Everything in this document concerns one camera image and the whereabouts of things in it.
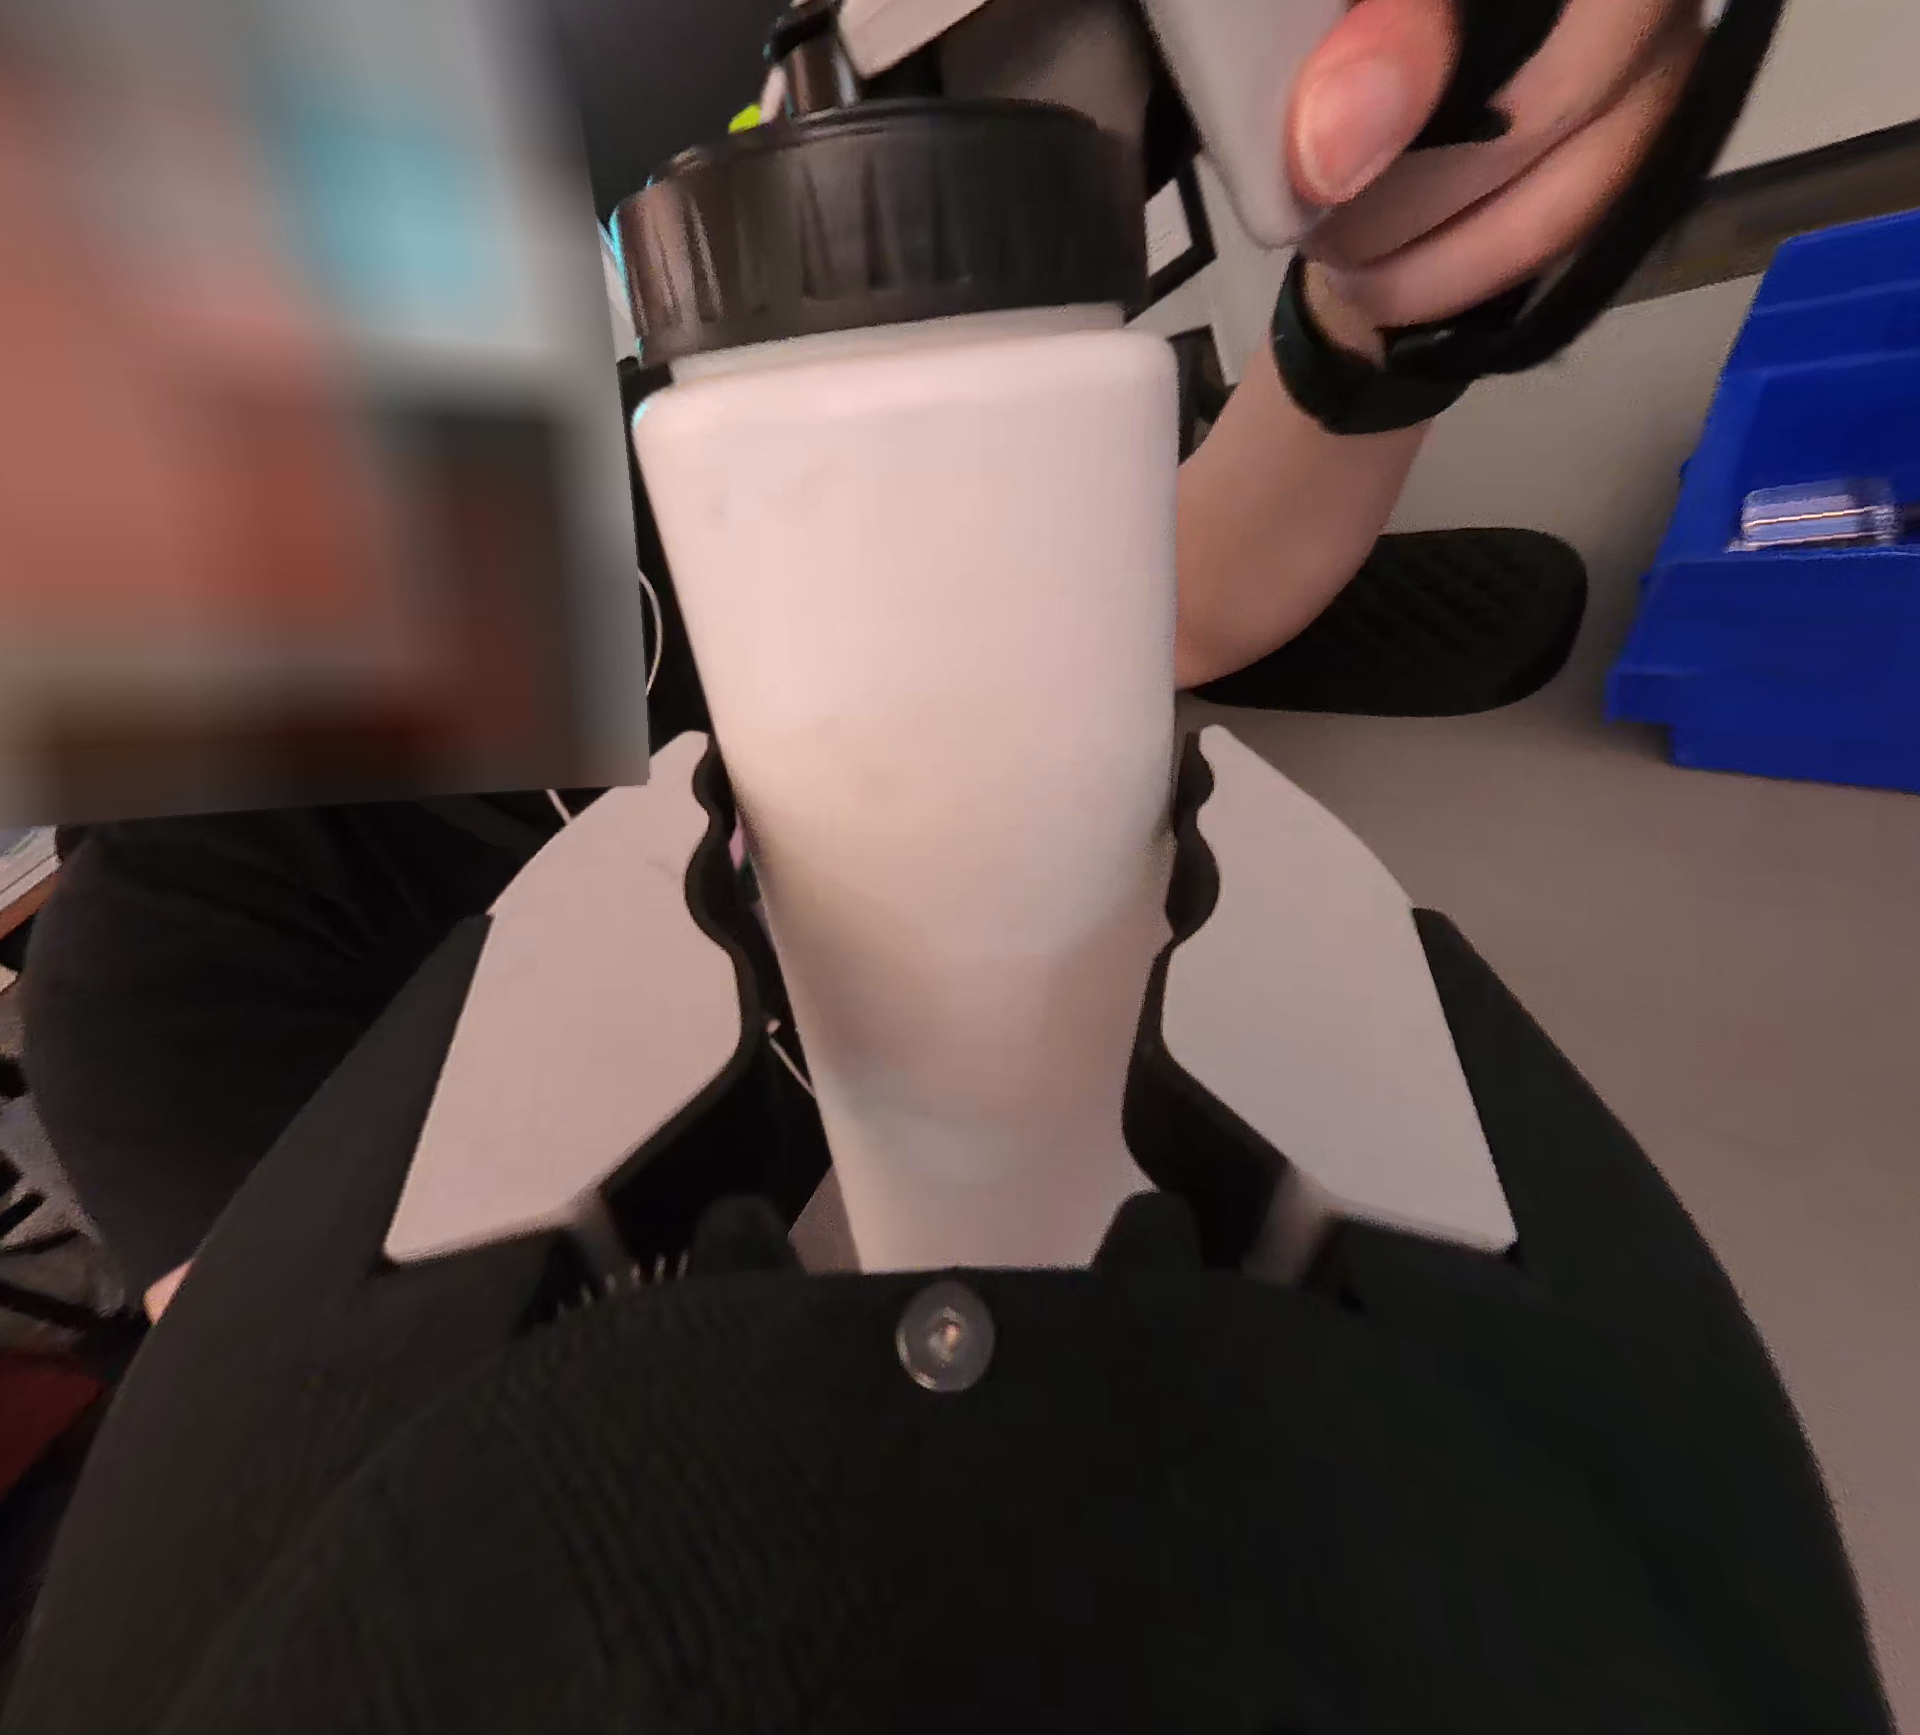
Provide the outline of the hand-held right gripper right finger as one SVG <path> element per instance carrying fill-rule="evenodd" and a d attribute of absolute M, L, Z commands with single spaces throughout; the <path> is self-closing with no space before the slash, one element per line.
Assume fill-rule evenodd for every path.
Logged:
<path fill-rule="evenodd" d="M 1503 1258 L 1517 1242 L 1413 906 L 1319 801 L 1231 733 L 1189 733 L 1166 945 L 1127 1147 L 1202 1258 L 1305 1279 L 1357 1227 Z"/>

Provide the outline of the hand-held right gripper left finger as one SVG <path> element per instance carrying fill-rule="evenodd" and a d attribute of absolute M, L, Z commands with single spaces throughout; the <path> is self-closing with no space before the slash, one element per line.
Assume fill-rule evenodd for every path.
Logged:
<path fill-rule="evenodd" d="M 602 1279 L 684 1261 L 691 1132 L 767 1037 L 777 968 L 714 741 L 575 813 L 497 898 L 384 1258 L 561 1230 Z"/>

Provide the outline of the white bottle with black lid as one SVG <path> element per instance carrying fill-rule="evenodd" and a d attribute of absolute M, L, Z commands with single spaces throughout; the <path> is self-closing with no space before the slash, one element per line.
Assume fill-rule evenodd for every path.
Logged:
<path fill-rule="evenodd" d="M 861 1266 L 1085 1266 L 1175 762 L 1142 115 L 871 81 L 842 3 L 615 211 L 636 456 Z"/>

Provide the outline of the blue plastic bin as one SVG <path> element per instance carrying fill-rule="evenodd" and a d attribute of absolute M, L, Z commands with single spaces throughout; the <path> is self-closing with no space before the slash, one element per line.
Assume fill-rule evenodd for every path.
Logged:
<path fill-rule="evenodd" d="M 1607 676 L 1675 764 L 1917 790 L 1917 540 L 1732 551 L 1769 484 L 1887 477 L 1917 498 L 1917 214 L 1783 244 L 1720 373 Z"/>

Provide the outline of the person's left forearm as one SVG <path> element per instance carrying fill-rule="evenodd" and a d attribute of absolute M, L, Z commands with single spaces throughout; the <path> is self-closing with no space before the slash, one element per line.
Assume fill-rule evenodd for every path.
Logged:
<path fill-rule="evenodd" d="M 1302 632 L 1370 555 L 1428 424 L 1331 435 L 1248 354 L 1175 488 L 1175 684 L 1199 690 Z"/>

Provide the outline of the person's left hand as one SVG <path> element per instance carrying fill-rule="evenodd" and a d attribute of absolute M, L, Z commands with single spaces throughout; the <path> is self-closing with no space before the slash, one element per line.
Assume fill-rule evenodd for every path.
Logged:
<path fill-rule="evenodd" d="M 1495 106 L 1503 137 L 1412 151 L 1462 0 L 1351 0 L 1295 84 L 1284 167 L 1319 211 L 1308 307 L 1379 360 L 1388 329 L 1479 307 L 1579 246 L 1644 161 L 1705 39 L 1705 0 L 1568 0 Z"/>

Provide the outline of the person's black shirt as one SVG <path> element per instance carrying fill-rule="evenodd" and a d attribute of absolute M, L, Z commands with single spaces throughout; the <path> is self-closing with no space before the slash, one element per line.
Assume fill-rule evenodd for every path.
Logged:
<path fill-rule="evenodd" d="M 588 805 L 607 790 L 588 791 Z M 228 1202 L 323 1089 L 268 1202 L 344 1238 L 357 1127 L 396 1120 L 399 1191 L 489 910 L 582 810 L 531 791 L 91 823 L 22 981 L 38 1120 L 130 1304 L 172 1305 Z"/>

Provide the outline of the black wristband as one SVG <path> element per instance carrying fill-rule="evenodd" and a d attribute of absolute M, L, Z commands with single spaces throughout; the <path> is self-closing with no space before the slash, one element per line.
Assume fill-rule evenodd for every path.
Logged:
<path fill-rule="evenodd" d="M 1290 403 L 1328 435 L 1345 439 L 1427 427 L 1447 414 L 1465 385 L 1397 373 L 1335 343 L 1309 311 L 1308 266 L 1292 256 L 1267 329 L 1271 357 Z"/>

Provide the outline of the black textured pad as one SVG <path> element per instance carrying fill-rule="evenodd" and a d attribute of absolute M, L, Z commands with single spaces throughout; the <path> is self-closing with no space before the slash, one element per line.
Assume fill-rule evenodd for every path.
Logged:
<path fill-rule="evenodd" d="M 1298 637 L 1194 694 L 1261 714 L 1499 712 L 1563 673 L 1587 591 L 1579 553 L 1546 532 L 1386 533 Z"/>

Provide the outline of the clear plastic case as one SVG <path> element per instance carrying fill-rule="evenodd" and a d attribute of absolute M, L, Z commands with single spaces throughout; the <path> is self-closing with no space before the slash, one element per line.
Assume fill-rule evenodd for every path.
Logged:
<path fill-rule="evenodd" d="M 1769 484 L 1738 504 L 1732 551 L 1868 551 L 1914 545 L 1917 498 L 1887 477 Z"/>

